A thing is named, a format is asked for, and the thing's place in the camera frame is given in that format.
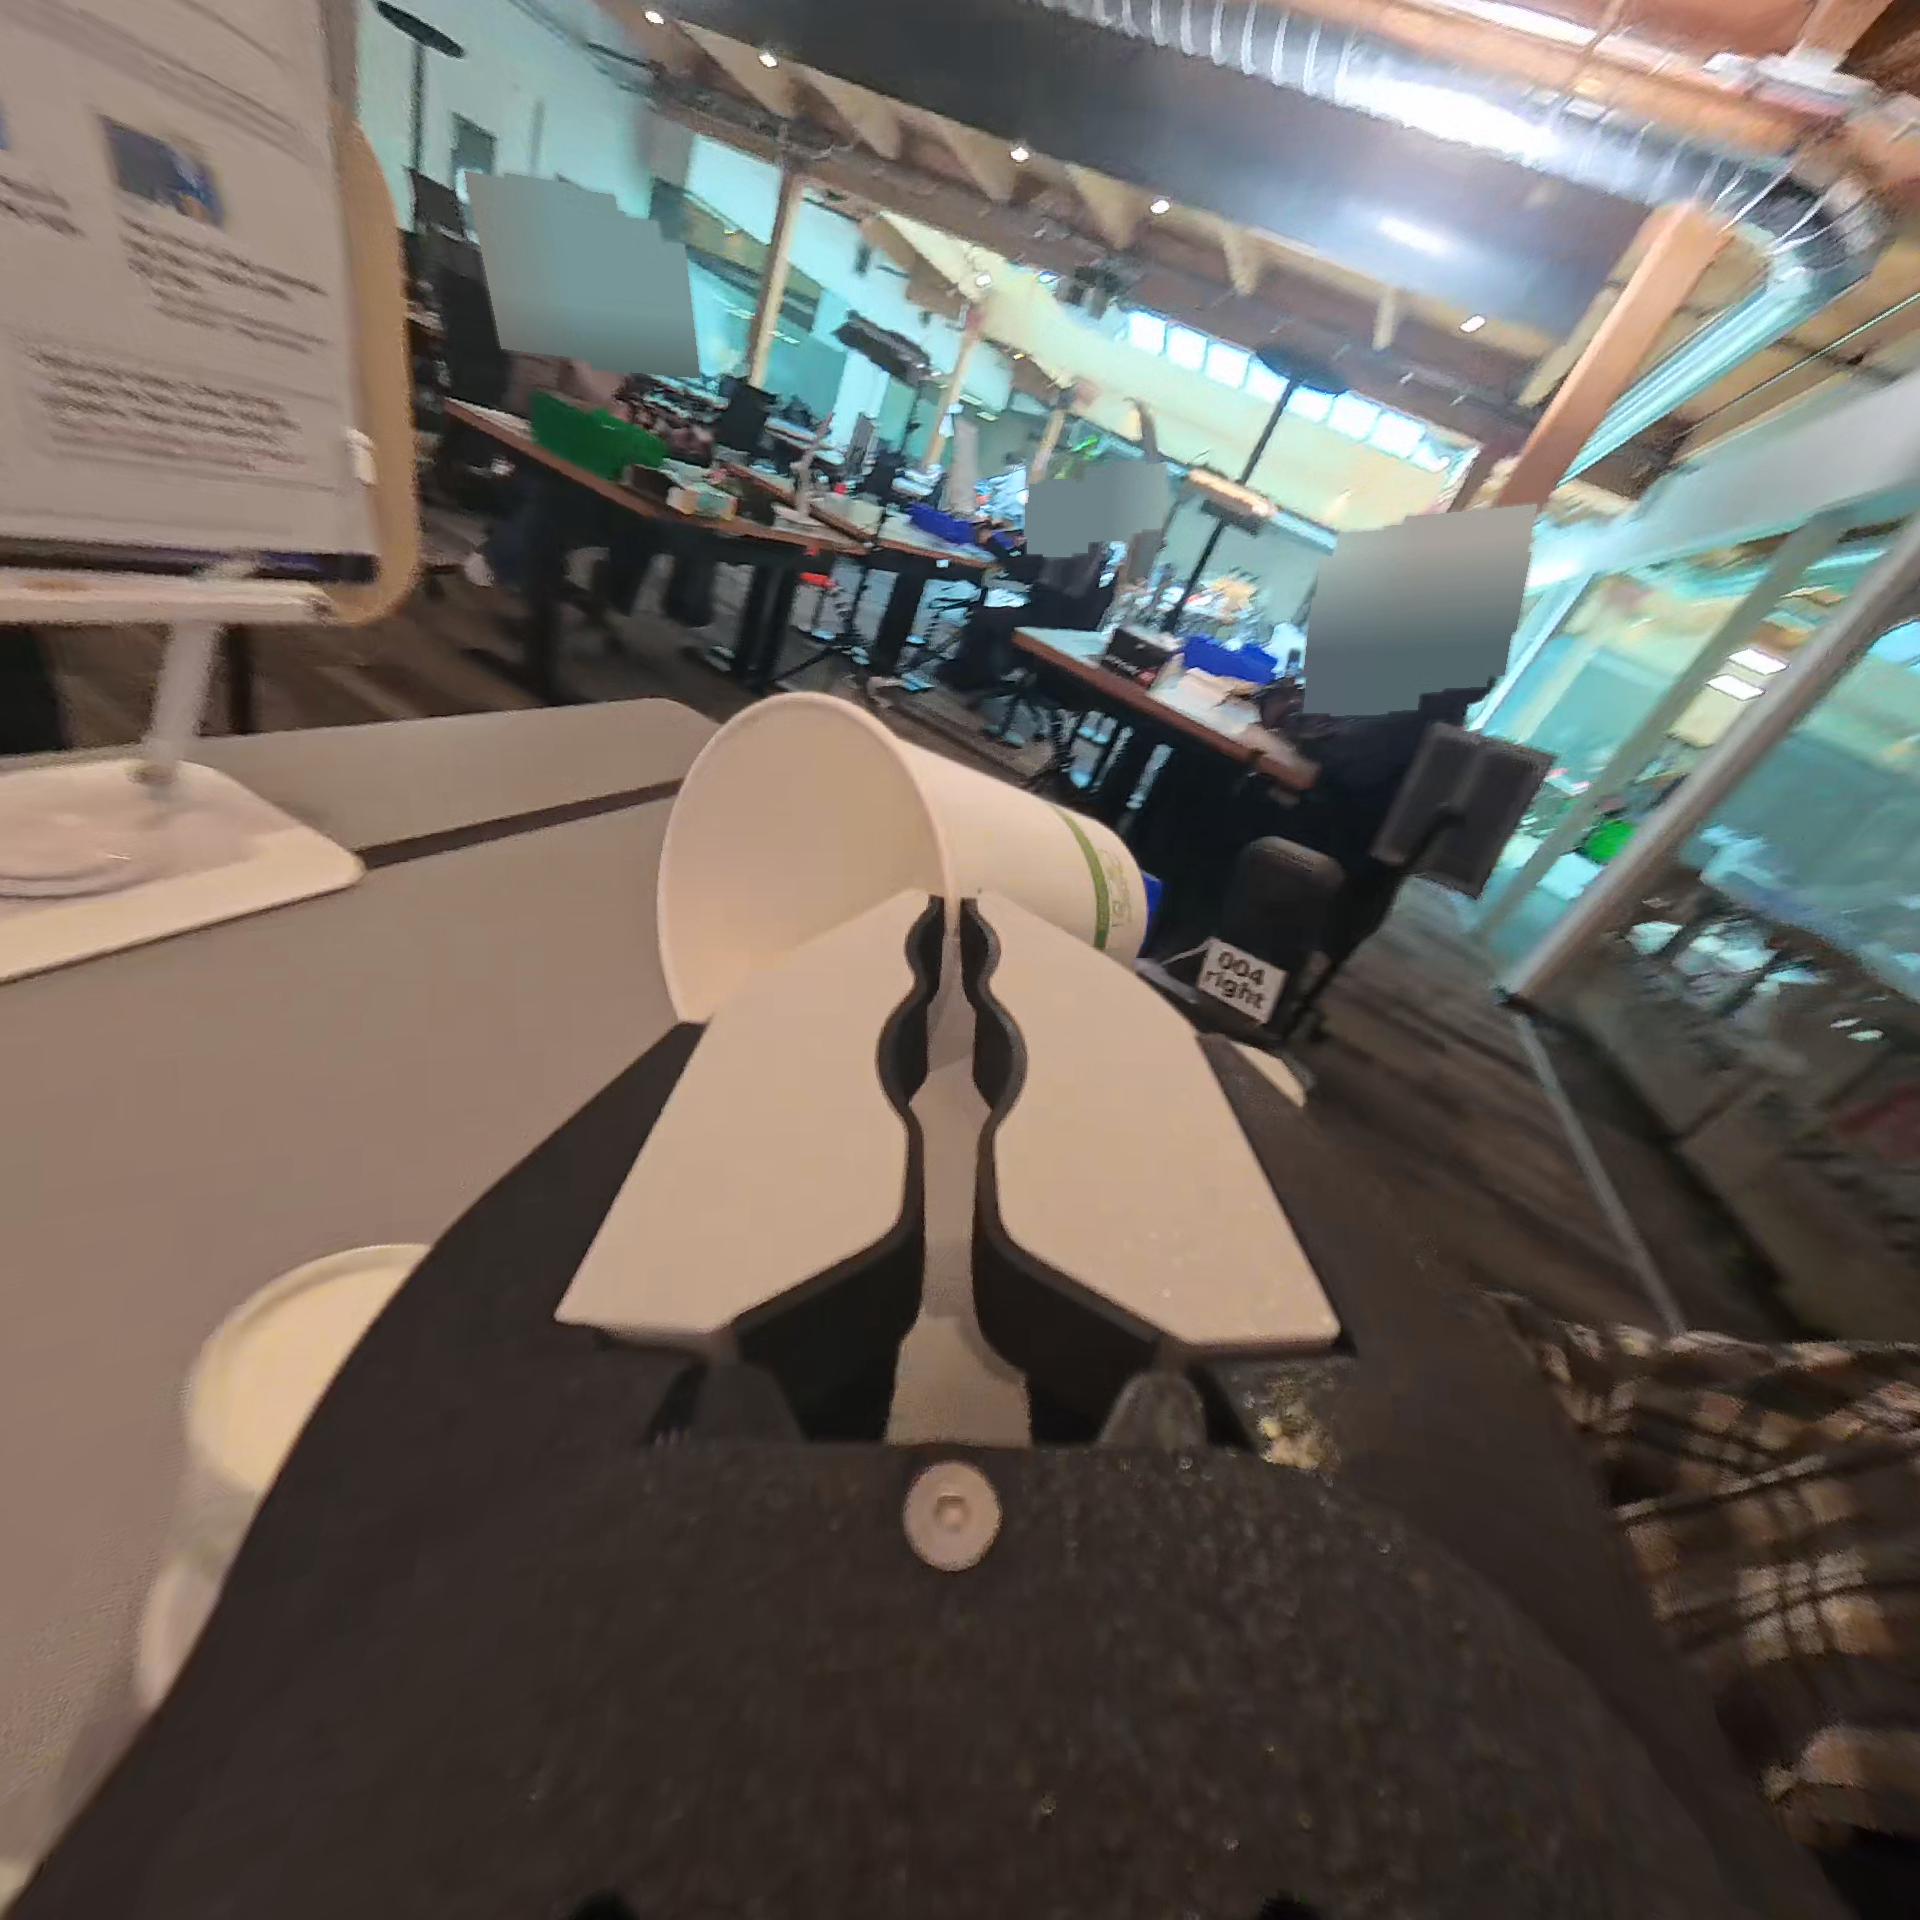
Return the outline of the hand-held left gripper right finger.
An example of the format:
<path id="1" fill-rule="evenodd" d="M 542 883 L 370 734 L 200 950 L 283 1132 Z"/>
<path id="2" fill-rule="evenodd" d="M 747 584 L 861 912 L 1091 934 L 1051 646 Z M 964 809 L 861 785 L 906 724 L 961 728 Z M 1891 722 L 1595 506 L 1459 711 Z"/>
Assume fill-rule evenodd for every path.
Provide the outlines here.
<path id="1" fill-rule="evenodd" d="M 1151 1375 L 1316 1361 L 1342 1325 L 1203 1036 L 1131 968 L 1002 895 L 963 904 L 973 1311 L 1042 1438 Z"/>

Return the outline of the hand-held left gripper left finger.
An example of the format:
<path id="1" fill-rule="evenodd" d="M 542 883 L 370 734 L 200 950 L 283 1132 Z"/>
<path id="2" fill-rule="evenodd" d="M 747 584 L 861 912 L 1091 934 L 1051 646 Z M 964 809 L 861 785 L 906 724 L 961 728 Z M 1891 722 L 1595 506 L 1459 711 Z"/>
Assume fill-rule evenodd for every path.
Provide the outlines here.
<path id="1" fill-rule="evenodd" d="M 699 1031 L 554 1319 L 775 1380 L 815 1438 L 886 1436 L 925 1302 L 944 902 L 902 890 Z"/>

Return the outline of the white paper cup green band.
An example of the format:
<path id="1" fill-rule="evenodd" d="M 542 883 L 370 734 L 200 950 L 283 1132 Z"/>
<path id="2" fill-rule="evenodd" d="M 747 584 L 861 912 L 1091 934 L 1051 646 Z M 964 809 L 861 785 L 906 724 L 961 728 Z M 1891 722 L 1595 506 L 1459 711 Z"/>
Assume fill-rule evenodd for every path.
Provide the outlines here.
<path id="1" fill-rule="evenodd" d="M 983 895 L 1133 965 L 1153 900 L 1115 828 L 906 743 L 854 703 L 787 692 L 686 772 L 663 841 L 667 994 L 707 1023 L 755 974 L 896 897 L 957 917 Z"/>
<path id="2" fill-rule="evenodd" d="M 428 1246 L 356 1246 L 258 1289 L 204 1338 L 183 1395 L 183 1467 L 143 1605 L 133 1699 L 181 1681 L 238 1552 L 309 1420 Z"/>

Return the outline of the black monitor on arm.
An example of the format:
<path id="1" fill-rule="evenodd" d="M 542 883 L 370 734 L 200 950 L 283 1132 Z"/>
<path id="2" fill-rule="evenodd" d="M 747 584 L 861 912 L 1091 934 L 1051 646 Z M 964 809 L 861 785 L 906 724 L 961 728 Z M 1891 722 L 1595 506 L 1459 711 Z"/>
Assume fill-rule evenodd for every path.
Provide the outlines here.
<path id="1" fill-rule="evenodd" d="M 1534 746 L 1432 724 L 1395 792 L 1369 858 L 1481 900 L 1554 759 Z"/>

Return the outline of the person's right forearm plaid sleeve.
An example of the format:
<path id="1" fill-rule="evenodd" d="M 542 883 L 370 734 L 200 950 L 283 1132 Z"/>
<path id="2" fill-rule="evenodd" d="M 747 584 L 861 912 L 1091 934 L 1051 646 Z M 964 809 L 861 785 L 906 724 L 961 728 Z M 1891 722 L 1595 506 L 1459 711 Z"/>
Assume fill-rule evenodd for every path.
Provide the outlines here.
<path id="1" fill-rule="evenodd" d="M 1914 1854 L 1916 1342 L 1663 1335 L 1496 1304 L 1788 1834 Z"/>

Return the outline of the wooden workbench with clutter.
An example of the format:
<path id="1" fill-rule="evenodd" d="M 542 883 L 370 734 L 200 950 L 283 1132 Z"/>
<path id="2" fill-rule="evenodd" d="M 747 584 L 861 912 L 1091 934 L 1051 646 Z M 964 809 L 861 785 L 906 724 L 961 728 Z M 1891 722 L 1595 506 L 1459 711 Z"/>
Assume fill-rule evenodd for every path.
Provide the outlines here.
<path id="1" fill-rule="evenodd" d="M 1244 792 L 1306 797 L 1323 768 L 1246 706 L 1206 703 L 1183 672 L 1140 684 L 1104 664 L 1109 637 L 1023 625 L 1021 701 L 1049 713 L 1026 791 L 1077 806 L 1140 851 L 1194 839 Z"/>

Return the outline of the long wooden workbench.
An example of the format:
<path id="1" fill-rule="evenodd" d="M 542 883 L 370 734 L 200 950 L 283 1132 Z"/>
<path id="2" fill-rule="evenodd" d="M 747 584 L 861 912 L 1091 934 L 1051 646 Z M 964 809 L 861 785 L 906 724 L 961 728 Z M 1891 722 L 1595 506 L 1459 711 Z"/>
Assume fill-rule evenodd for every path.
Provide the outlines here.
<path id="1" fill-rule="evenodd" d="M 775 692 L 782 680 L 782 654 L 797 596 L 813 564 L 859 564 L 893 576 L 895 588 L 869 649 L 869 663 L 883 675 L 901 666 L 925 591 L 933 583 L 964 574 L 980 579 L 994 566 L 994 559 L 977 545 L 940 541 L 912 527 L 896 535 L 869 532 L 829 511 L 792 525 L 682 511 L 668 504 L 664 487 L 656 480 L 640 487 L 615 483 L 538 445 L 521 416 L 461 398 L 446 398 L 442 412 L 446 426 L 469 428 L 490 440 L 519 469 L 548 476 L 566 501 L 594 501 L 601 519 L 613 519 L 621 532 L 643 531 L 663 556 L 674 563 L 745 566 L 753 581 L 734 646 L 709 649 L 701 661 L 753 698 Z"/>

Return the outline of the green plastic bin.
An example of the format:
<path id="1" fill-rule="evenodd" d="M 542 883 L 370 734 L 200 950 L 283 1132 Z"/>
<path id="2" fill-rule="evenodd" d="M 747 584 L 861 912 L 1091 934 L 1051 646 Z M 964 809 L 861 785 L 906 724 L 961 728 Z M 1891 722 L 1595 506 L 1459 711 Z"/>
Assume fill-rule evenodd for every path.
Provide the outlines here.
<path id="1" fill-rule="evenodd" d="M 541 450 L 611 484 L 624 484 L 634 471 L 661 472 L 668 458 L 653 430 L 554 392 L 531 396 L 526 421 Z"/>

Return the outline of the printed paper sign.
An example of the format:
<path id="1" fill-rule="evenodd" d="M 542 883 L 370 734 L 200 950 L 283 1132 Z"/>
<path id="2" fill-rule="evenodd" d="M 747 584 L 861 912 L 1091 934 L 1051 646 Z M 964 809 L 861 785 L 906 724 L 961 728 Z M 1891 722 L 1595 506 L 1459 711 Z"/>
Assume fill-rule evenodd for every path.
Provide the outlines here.
<path id="1" fill-rule="evenodd" d="M 2 7 L 8 627 L 367 627 L 420 576 L 356 4 Z"/>

